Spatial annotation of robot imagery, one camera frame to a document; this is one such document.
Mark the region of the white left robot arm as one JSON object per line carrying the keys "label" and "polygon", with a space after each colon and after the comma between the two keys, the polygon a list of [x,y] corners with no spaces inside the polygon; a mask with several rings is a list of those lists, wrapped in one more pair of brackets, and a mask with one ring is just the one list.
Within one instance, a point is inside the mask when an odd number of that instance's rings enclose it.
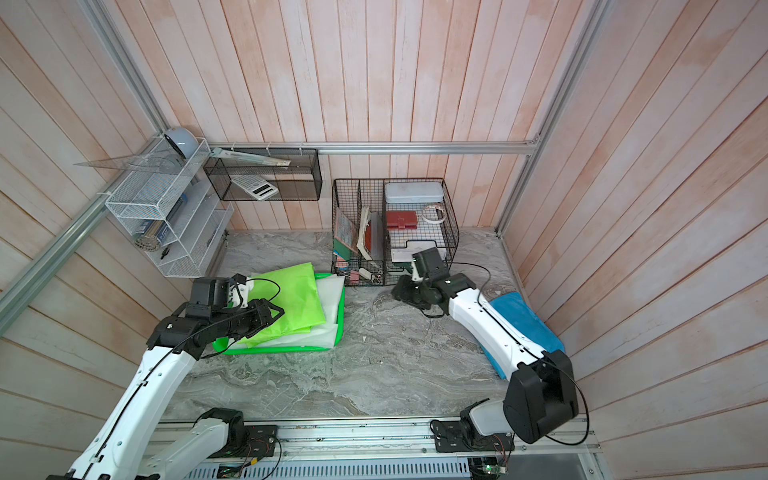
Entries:
{"label": "white left robot arm", "polygon": [[275,299],[249,300],[248,278],[201,277],[191,296],[154,329],[137,372],[67,479],[182,479],[209,457],[249,450],[250,434],[238,410],[213,408],[190,431],[150,459],[151,437],[178,386],[218,339],[252,337],[281,319]]}

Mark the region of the green plastic perforated basket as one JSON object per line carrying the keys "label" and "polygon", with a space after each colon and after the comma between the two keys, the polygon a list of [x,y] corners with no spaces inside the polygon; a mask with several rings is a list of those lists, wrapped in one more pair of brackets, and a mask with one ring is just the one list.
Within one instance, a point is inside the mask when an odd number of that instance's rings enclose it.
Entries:
{"label": "green plastic perforated basket", "polygon": [[229,346],[229,339],[218,339],[213,347],[225,355],[276,354],[313,352],[333,349],[343,337],[344,293],[343,277],[330,273],[315,274],[318,295],[326,316],[326,323],[313,326],[308,333],[291,334],[276,340],[247,348],[242,341]]}

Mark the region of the light green raincoat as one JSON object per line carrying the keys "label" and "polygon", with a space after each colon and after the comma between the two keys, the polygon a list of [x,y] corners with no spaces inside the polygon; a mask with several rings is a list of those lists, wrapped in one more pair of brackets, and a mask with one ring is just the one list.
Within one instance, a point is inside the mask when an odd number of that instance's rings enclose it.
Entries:
{"label": "light green raincoat", "polygon": [[233,306],[243,302],[244,308],[255,299],[269,300],[282,308],[284,314],[265,330],[239,340],[236,349],[255,348],[284,336],[309,333],[312,327],[326,323],[314,267],[309,262],[257,274],[246,285],[239,285],[238,293],[231,293]]}

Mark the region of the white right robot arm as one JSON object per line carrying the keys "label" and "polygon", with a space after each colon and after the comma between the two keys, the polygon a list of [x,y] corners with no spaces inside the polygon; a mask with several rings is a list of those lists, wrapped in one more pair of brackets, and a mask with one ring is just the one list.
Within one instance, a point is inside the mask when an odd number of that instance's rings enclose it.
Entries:
{"label": "white right robot arm", "polygon": [[505,435],[533,444],[578,415],[583,401],[557,337],[537,319],[505,318],[471,279],[451,273],[438,249],[415,253],[412,274],[398,280],[392,295],[422,313],[437,307],[462,325],[507,383],[503,398],[480,400],[458,421],[436,424],[438,450],[471,451]]}

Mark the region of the white raincoat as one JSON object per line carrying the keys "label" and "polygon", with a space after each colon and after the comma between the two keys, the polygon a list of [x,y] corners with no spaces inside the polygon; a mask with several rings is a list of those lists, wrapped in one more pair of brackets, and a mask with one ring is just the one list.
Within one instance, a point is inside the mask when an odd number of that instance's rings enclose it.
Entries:
{"label": "white raincoat", "polygon": [[343,277],[322,273],[315,275],[318,301],[303,301],[301,308],[288,302],[288,298],[280,296],[276,304],[285,309],[286,318],[281,319],[276,327],[295,325],[297,320],[305,322],[316,320],[319,311],[323,312],[325,322],[312,325],[310,329],[293,330],[287,335],[256,344],[257,338],[245,338],[236,342],[231,351],[236,353],[275,353],[304,350],[332,349],[343,335]]}

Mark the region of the blue raincoat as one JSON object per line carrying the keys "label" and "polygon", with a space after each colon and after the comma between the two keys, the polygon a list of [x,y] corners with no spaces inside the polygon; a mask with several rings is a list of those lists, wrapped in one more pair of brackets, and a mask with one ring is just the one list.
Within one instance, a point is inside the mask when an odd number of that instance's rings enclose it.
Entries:
{"label": "blue raincoat", "polygon": [[514,328],[547,352],[566,351],[563,342],[525,303],[519,292],[511,292],[490,301],[490,305]]}

